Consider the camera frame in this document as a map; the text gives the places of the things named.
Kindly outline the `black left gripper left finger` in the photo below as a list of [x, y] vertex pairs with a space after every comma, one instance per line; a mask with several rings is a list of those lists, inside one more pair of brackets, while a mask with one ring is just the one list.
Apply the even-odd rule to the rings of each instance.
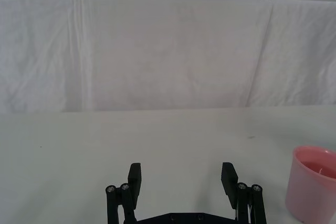
[[109, 185], [106, 187], [107, 223], [119, 223], [118, 207], [124, 211], [124, 223], [136, 223], [134, 210], [136, 209], [141, 188], [141, 164], [133, 163], [130, 166], [128, 182], [120, 187]]

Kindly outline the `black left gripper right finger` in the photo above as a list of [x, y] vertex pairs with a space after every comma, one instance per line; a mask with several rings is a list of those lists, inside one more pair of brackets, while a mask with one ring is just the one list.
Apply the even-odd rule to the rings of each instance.
[[238, 181], [232, 163], [223, 162], [221, 182], [231, 207], [235, 210], [234, 223], [266, 224], [263, 189], [260, 185], [250, 187]]

